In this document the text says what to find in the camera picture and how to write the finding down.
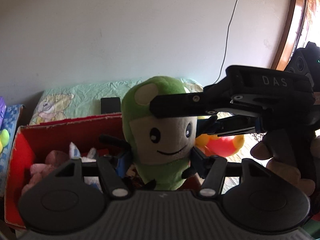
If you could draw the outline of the person's right hand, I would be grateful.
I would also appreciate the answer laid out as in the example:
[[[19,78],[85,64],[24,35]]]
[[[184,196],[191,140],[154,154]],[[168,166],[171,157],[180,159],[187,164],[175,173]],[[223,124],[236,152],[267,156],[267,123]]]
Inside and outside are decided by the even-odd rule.
[[[315,191],[316,183],[311,179],[301,178],[298,168],[278,162],[265,144],[266,138],[267,135],[264,135],[263,139],[251,149],[251,156],[258,160],[268,160],[266,168],[303,191],[307,196],[311,196]]]

